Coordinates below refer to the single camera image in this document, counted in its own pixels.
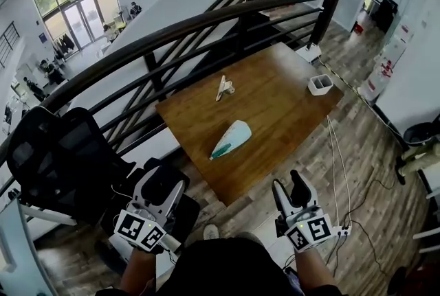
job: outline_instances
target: tabletop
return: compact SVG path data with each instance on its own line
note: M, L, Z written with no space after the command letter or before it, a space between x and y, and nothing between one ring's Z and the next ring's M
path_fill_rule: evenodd
M235 92L215 102L222 75ZM230 205L295 151L343 96L333 86L313 96L314 67L283 43L255 53L160 102L156 108L218 199ZM251 138L209 160L236 120Z

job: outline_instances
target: glass door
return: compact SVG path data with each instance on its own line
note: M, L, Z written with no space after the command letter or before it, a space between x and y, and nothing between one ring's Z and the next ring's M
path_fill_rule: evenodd
M85 22L78 9L78 4L74 4L65 11L67 22L75 35L75 39L79 44L79 48L84 48L92 42L89 32L85 26Z
M79 4L92 39L96 41L104 35L104 29L102 28L102 20L96 8L95 0L82 0Z

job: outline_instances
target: sleeve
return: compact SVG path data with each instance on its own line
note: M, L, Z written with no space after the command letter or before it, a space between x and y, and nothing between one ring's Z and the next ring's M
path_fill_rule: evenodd
M95 296L130 296L125 291L117 290L115 288L107 288L105 290L98 291Z
M324 285L309 291L306 296L342 296L342 293L334 285Z

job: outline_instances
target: doorway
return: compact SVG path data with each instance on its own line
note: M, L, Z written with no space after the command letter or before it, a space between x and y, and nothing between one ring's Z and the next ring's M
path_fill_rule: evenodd
M103 18L96 0L80 0L63 10L68 28L79 49L104 36Z

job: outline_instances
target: person's arm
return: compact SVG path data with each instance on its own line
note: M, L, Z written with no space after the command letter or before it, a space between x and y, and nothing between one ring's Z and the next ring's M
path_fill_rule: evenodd
M133 249L129 264L122 276L120 289L130 296L139 296L148 288L155 289L155 278L156 256Z
M320 286L336 286L336 281L316 249L295 252L295 257L298 278L305 293Z

